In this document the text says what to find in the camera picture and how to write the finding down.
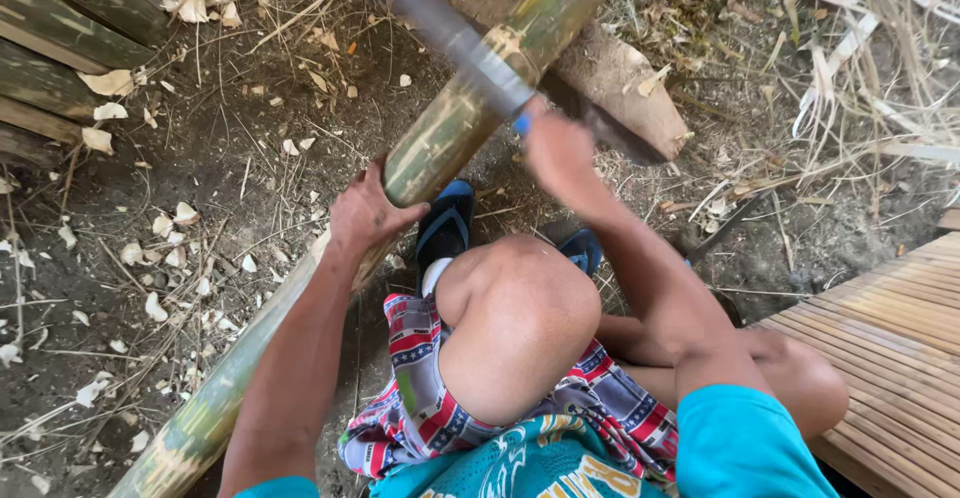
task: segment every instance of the flip-flop strap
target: flip-flop strap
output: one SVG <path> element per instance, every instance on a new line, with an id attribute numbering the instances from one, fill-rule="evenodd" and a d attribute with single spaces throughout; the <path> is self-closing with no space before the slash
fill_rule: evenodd
<path id="1" fill-rule="evenodd" d="M 437 230 L 440 229 L 440 226 L 444 222 L 448 221 L 450 218 L 456 223 L 457 228 L 460 230 L 460 236 L 463 238 L 463 246 L 468 246 L 470 241 L 470 230 L 467 229 L 467 224 L 464 222 L 460 216 L 460 212 L 455 208 L 450 208 L 445 210 L 440 216 L 437 217 L 433 223 L 430 224 L 430 227 L 426 229 L 426 232 L 423 233 L 423 236 L 420 238 L 420 241 L 416 244 L 416 254 L 420 254 L 421 248 L 424 247 L 426 241 L 430 239 L 433 234 L 437 233 Z"/>

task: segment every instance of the person's right hand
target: person's right hand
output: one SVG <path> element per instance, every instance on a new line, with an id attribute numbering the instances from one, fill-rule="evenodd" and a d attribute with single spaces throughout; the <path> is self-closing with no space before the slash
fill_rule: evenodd
<path id="1" fill-rule="evenodd" d="M 527 164 L 541 188 L 578 214 L 608 197 L 594 173 L 594 137 L 582 125 L 547 110 L 539 96 L 527 104 Z"/>

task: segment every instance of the person's left hand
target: person's left hand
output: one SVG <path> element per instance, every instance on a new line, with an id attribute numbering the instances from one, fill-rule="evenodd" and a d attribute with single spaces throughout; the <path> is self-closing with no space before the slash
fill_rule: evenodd
<path id="1" fill-rule="evenodd" d="M 330 241 L 350 252 L 363 253 L 383 243 L 430 210 L 422 203 L 406 209 L 394 207 L 380 184 L 382 160 L 374 160 L 357 174 L 330 207 Z"/>

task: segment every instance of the hand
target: hand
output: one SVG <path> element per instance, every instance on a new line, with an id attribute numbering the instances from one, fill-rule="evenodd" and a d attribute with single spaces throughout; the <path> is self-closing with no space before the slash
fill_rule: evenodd
<path id="1" fill-rule="evenodd" d="M 407 209 L 394 207 L 380 184 L 382 169 L 382 160 L 371 162 L 330 207 L 330 241 L 339 242 L 349 252 L 363 253 L 386 242 L 430 210 L 426 203 Z"/>
<path id="2" fill-rule="evenodd" d="M 546 108 L 540 97 L 527 104 L 533 118 L 525 138 L 527 165 L 544 190 L 586 216 L 609 193 L 594 173 L 594 137 L 581 125 Z"/>

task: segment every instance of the patterned shorts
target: patterned shorts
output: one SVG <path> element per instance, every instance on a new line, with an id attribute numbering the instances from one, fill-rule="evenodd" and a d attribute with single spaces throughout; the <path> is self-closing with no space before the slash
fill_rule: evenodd
<path id="1" fill-rule="evenodd" d="M 390 468 L 477 447 L 504 428 L 470 417 L 440 377 L 440 346 L 453 330 L 440 320 L 433 296 L 391 295 L 392 378 L 349 422 L 338 450 L 354 472 L 382 479 Z M 522 419 L 579 415 L 605 442 L 611 458 L 638 476 L 675 480 L 676 415 L 627 376 L 595 339 L 554 390 Z"/>

